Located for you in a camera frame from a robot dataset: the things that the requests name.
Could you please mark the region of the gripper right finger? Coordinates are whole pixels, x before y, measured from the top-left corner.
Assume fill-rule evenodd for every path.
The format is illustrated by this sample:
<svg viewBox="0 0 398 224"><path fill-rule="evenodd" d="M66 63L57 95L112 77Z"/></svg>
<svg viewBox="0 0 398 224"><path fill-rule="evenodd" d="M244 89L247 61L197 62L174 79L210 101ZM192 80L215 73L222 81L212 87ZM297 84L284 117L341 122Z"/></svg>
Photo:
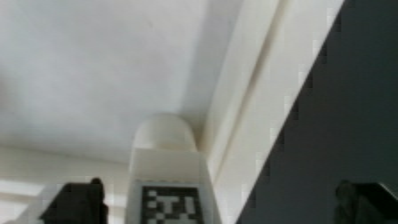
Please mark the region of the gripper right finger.
<svg viewBox="0 0 398 224"><path fill-rule="evenodd" d="M340 182L334 224L398 224L398 195L382 183Z"/></svg>

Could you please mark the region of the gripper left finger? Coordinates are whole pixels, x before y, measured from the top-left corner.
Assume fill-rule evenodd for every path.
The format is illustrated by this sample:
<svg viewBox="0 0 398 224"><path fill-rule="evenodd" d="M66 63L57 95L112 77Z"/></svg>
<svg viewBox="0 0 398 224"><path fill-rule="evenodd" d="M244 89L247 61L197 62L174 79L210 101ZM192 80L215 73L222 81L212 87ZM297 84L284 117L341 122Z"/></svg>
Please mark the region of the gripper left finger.
<svg viewBox="0 0 398 224"><path fill-rule="evenodd" d="M109 224L105 185L100 178L89 183L69 182L39 216L45 224Z"/></svg>

